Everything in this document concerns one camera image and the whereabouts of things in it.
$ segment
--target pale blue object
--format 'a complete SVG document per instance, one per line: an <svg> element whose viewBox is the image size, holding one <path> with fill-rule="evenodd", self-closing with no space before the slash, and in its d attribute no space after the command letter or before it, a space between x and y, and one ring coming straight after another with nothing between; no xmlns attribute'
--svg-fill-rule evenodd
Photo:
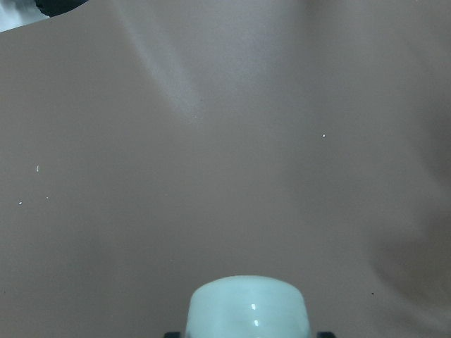
<svg viewBox="0 0 451 338"><path fill-rule="evenodd" d="M304 298L269 277L234 276L191 297L185 338L311 338Z"/></svg>

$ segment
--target black base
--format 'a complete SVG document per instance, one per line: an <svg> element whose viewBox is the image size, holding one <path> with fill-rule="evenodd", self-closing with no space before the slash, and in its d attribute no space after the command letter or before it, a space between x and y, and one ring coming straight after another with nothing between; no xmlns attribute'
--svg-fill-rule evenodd
<svg viewBox="0 0 451 338"><path fill-rule="evenodd" d="M165 333L163 338L180 338L181 337L180 332L168 332ZM316 334L316 338L337 338L332 332L318 332Z"/></svg>
<svg viewBox="0 0 451 338"><path fill-rule="evenodd" d="M36 7L42 14L47 16L57 16L77 8L87 0L35 0Z"/></svg>

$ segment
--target gray fabric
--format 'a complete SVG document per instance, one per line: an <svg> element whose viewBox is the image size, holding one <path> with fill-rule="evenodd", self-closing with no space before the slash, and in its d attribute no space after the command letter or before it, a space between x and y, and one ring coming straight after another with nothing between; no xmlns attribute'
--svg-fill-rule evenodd
<svg viewBox="0 0 451 338"><path fill-rule="evenodd" d="M314 331L449 337L450 10L91 0L1 33L0 336L160 337L255 274Z"/></svg>

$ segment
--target dark object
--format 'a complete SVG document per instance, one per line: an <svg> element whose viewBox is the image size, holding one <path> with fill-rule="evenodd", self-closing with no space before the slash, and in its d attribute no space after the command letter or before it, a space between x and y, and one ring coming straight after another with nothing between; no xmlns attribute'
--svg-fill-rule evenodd
<svg viewBox="0 0 451 338"><path fill-rule="evenodd" d="M332 332L318 332L316 338L337 338Z"/></svg>
<svg viewBox="0 0 451 338"><path fill-rule="evenodd" d="M42 14L47 16L57 16L83 5L88 0L35 0L36 7Z"/></svg>
<svg viewBox="0 0 451 338"><path fill-rule="evenodd" d="M168 332L168 333L165 333L163 338L180 338L180 332Z"/></svg>

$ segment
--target white plastic cap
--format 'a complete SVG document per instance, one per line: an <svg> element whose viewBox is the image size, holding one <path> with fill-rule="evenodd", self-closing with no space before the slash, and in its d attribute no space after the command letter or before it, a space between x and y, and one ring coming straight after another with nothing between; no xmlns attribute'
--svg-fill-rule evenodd
<svg viewBox="0 0 451 338"><path fill-rule="evenodd" d="M192 295L185 338L310 337L304 298L286 282L226 277Z"/></svg>

